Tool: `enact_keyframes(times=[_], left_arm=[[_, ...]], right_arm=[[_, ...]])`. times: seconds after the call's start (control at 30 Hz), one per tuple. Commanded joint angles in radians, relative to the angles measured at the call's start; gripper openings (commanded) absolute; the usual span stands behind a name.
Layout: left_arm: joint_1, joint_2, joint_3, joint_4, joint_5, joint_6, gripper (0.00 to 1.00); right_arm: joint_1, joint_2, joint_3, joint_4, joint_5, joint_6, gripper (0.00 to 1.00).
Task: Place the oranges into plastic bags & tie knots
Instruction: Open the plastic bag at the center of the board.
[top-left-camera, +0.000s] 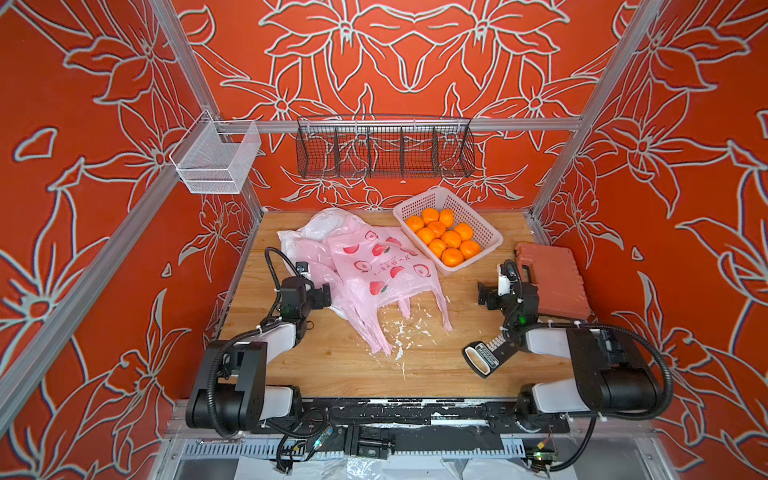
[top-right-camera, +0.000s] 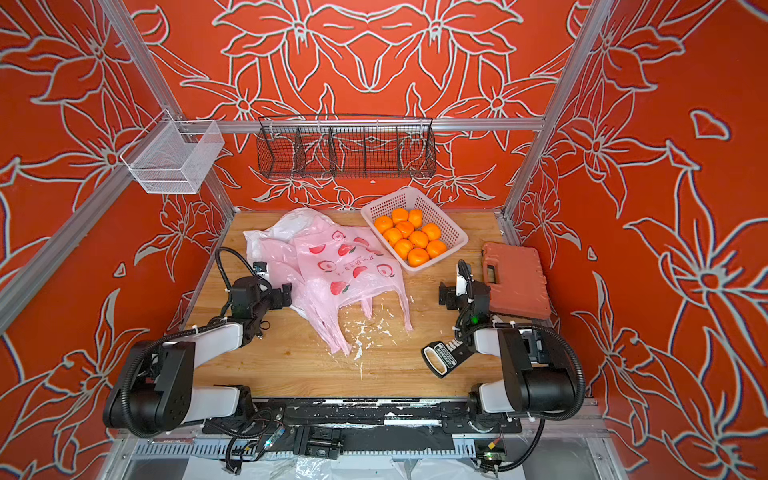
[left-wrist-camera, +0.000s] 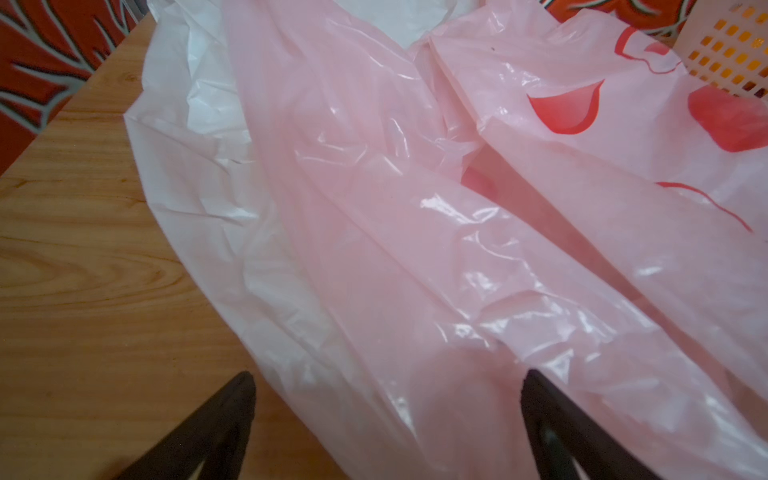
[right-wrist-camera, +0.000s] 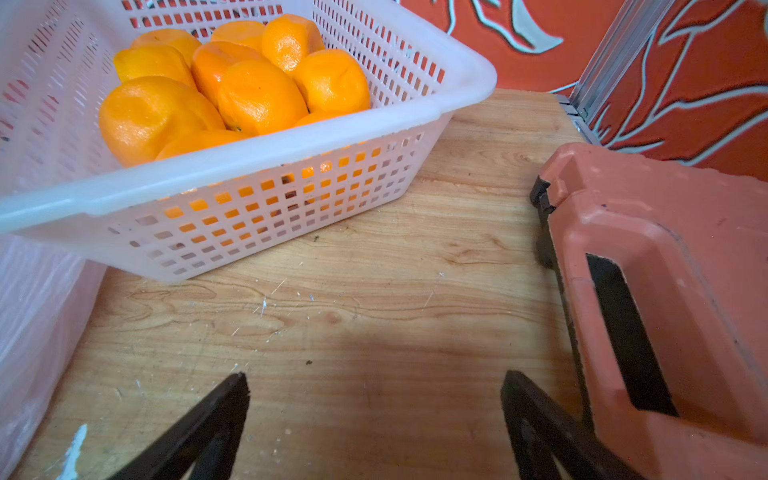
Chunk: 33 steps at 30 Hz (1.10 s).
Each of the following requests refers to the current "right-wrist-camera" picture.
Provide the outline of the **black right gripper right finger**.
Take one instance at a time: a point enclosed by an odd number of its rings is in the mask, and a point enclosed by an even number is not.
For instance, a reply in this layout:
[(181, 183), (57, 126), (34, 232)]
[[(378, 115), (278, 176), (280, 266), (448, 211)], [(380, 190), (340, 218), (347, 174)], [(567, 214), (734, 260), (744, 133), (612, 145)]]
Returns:
[(501, 403), (522, 479), (640, 479), (520, 371), (506, 373)]

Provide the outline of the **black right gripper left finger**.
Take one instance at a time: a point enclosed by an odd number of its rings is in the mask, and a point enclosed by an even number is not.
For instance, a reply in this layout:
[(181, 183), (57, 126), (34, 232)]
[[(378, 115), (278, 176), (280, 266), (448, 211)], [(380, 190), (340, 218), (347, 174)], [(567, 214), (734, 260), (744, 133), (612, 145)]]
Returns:
[(250, 404), (246, 375), (229, 375), (114, 479), (228, 479)]

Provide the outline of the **pink plastic bag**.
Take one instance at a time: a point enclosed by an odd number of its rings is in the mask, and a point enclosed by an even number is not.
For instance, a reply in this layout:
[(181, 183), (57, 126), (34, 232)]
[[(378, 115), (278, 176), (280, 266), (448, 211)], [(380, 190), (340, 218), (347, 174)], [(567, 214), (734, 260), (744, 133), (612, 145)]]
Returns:
[(91, 316), (106, 267), (1, 237), (1, 477), (15, 470)]

